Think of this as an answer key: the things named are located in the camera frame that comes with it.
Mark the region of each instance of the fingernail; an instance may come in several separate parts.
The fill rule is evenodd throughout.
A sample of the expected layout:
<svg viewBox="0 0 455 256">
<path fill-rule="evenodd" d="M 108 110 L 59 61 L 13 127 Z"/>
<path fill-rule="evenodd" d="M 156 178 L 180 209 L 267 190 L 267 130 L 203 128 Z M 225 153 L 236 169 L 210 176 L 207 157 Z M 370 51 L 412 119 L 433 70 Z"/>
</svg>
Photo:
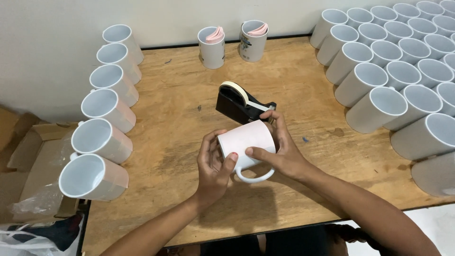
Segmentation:
<svg viewBox="0 0 455 256">
<path fill-rule="evenodd" d="M 245 154 L 247 154 L 247 155 L 253 154 L 253 149 L 252 149 L 252 148 L 247 148 L 247 149 L 245 150 Z"/>
<path fill-rule="evenodd" d="M 231 159 L 234 160 L 234 161 L 237 161 L 238 159 L 238 154 L 236 152 L 232 152 L 231 154 Z"/>
</svg>

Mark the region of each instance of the pink sublimation paper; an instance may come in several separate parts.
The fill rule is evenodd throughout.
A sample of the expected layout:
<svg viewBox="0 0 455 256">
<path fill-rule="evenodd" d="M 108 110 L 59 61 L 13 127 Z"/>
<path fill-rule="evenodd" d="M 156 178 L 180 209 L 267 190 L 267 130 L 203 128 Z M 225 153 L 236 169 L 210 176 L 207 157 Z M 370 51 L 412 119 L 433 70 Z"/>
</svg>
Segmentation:
<svg viewBox="0 0 455 256">
<path fill-rule="evenodd" d="M 215 32 L 213 32 L 211 35 L 208 35 L 205 38 L 205 43 L 207 43 L 207 44 L 216 44 L 219 41 L 221 41 L 223 39 L 223 37 L 224 37 L 223 28 L 218 26 L 218 28 L 217 28 L 217 30 L 215 30 Z"/>
<path fill-rule="evenodd" d="M 248 32 L 250 36 L 262 36 L 267 32 L 268 25 L 264 23 L 264 25 L 260 26 L 259 28 Z"/>
<path fill-rule="evenodd" d="M 222 144 L 224 157 L 231 152 L 236 152 L 239 157 L 244 156 L 248 147 L 273 148 L 273 153 L 276 152 L 272 135 L 261 120 L 247 123 L 218 135 L 218 140 Z"/>
</svg>

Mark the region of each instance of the stack of pink paper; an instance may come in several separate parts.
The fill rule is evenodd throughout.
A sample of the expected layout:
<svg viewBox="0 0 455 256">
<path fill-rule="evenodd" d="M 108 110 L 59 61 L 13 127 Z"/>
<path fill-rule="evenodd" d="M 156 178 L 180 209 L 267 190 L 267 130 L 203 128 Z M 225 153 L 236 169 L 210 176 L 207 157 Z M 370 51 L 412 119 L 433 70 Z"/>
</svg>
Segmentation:
<svg viewBox="0 0 455 256">
<path fill-rule="evenodd" d="M 264 23 L 264 25 L 258 27 L 257 29 L 255 29 L 253 31 L 248 32 L 248 34 L 250 36 L 262 36 L 263 34 L 265 34 L 267 32 L 267 29 L 268 29 L 268 25 L 267 25 L 267 23 Z"/>
<path fill-rule="evenodd" d="M 205 38 L 205 43 L 216 44 L 224 38 L 223 28 L 218 26 L 217 30 Z"/>
</svg>

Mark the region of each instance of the clear plastic wrap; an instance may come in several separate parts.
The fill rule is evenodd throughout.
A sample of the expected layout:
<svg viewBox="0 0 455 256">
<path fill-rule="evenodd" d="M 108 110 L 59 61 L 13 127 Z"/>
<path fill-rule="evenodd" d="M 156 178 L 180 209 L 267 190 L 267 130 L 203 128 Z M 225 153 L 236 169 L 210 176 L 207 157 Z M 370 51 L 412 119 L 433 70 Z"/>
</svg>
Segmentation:
<svg viewBox="0 0 455 256">
<path fill-rule="evenodd" d="M 71 146 L 71 137 L 73 136 L 74 130 L 68 132 L 60 140 L 60 154 L 57 154 L 51 161 L 51 165 L 66 165 L 70 161 L 70 155 L 74 152 L 73 146 Z"/>
<path fill-rule="evenodd" d="M 10 204 L 8 209 L 13 214 L 31 212 L 49 215 L 58 211 L 62 199 L 63 194 L 56 181 L 39 188 L 34 196 L 19 203 Z"/>
</svg>

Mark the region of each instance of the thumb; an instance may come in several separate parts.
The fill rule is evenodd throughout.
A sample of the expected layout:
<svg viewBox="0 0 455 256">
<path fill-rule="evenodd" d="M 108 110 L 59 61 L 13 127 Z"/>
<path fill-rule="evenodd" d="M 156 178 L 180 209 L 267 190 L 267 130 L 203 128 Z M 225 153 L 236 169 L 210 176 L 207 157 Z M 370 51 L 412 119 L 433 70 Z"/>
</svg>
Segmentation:
<svg viewBox="0 0 455 256">
<path fill-rule="evenodd" d="M 251 158 L 267 162 L 271 165 L 274 165 L 277 160 L 277 155 L 268 152 L 263 148 L 249 147 L 245 150 L 245 154 Z"/>
<path fill-rule="evenodd" d="M 220 173 L 223 176 L 229 177 L 234 171 L 235 164 L 237 163 L 238 160 L 238 154 L 236 152 L 232 152 L 229 155 L 227 155 L 226 159 L 224 160 Z"/>
</svg>

